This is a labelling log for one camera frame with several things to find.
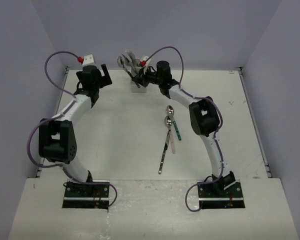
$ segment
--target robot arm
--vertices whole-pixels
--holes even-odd
[[[132,81],[147,87],[149,84],[159,86],[160,92],[169,99],[175,100],[189,109],[191,127],[193,131],[200,136],[211,162],[212,178],[217,179],[222,172],[219,180],[219,190],[223,191],[225,187],[236,181],[234,174],[230,171],[228,164],[223,161],[215,140],[219,141],[219,135],[214,132],[217,130],[220,120],[214,105],[206,99],[195,99],[185,94],[180,88],[179,83],[171,75],[170,65],[167,61],[159,61],[156,64],[156,70],[152,67],[143,69],[139,74],[132,78]]]
[[[95,66],[93,56],[85,56],[82,71],[76,73],[79,79],[74,93],[76,98],[54,116],[61,114],[63,115],[61,118],[49,121],[39,128],[39,155],[49,162],[62,166],[74,179],[85,183],[90,182],[92,177],[76,156],[74,126],[95,105],[99,98],[99,90],[112,84],[106,65],[101,65],[101,68],[104,76]],[[72,105],[70,110],[63,114],[70,105]]]

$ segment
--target green handle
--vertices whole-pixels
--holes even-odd
[[[177,127],[177,123],[176,123],[176,121],[172,121],[172,122],[173,122],[173,125],[174,125],[174,128],[175,128],[176,135],[178,136],[179,141],[181,141],[181,136],[180,136],[180,132],[179,132],[178,127]]]

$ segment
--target metal bracket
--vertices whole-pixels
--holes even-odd
[[[64,186],[63,209],[108,209],[109,182],[86,185],[68,181]]]

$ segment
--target pink handle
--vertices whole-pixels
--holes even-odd
[[[175,154],[176,153],[176,148],[175,148],[174,137],[172,135],[171,130],[169,130],[169,135],[170,135],[170,142],[171,142],[172,153]]]

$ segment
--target white object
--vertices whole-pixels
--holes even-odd
[[[68,91],[76,88],[76,72],[68,73]],[[176,80],[181,75],[179,70],[171,73]],[[109,74],[113,84],[101,89],[95,106],[74,130],[81,163],[94,179],[111,180],[118,190],[116,203],[109,212],[62,209],[67,177],[58,168],[42,169],[40,178],[26,180],[9,240],[298,239],[280,179],[267,176],[237,71],[184,72],[184,87],[211,96],[221,110],[222,151],[240,178],[246,206],[197,213],[185,207],[185,193],[212,170],[206,148],[191,129],[189,111],[162,96],[158,86],[149,85],[147,94],[129,94],[123,81],[129,76],[122,70]],[[71,100],[63,94],[59,110]],[[176,112],[182,141],[175,142],[176,154],[167,151],[159,175],[167,105]],[[109,197],[113,200],[112,189]],[[198,206],[196,189],[188,201],[192,208]]]
[[[162,174],[169,165],[164,164]],[[26,180],[9,240],[298,240],[277,178],[242,179],[245,209],[195,213],[184,199],[194,180],[112,180],[118,198],[107,212],[62,209],[66,179]],[[113,200],[112,189],[109,197]],[[191,191],[188,201],[198,207],[198,191]]]
[[[193,97],[190,97],[190,96],[186,95],[185,93],[183,93],[180,90],[178,85],[175,85],[172,88],[170,88],[169,95],[170,95],[170,98],[172,100],[177,101],[178,103],[180,103],[181,105],[183,105],[187,109],[189,109],[190,104],[199,101],[199,100],[196,100]],[[204,143],[204,146],[205,146],[205,149],[208,153],[210,163],[211,163],[212,174],[215,177],[218,177],[221,173],[221,170],[222,170],[221,156],[220,156],[219,150],[217,148],[217,144],[215,142],[215,140],[220,142],[219,133],[216,134],[216,139],[215,140],[213,138],[213,133],[211,133],[208,137],[201,135],[200,138],[202,139],[202,141]],[[224,163],[223,163],[222,176],[226,176],[230,173],[230,168],[228,166],[228,163],[227,163],[226,159],[227,159],[227,156],[225,156],[223,154]]]
[[[89,66],[89,65],[92,65],[92,66],[96,65],[94,56],[92,54],[84,56],[84,58],[83,58],[82,67]]]
[[[171,129],[169,129],[169,135],[170,135],[170,143],[171,143],[172,153],[175,154],[176,153],[176,147],[175,147],[174,136],[172,135]]]

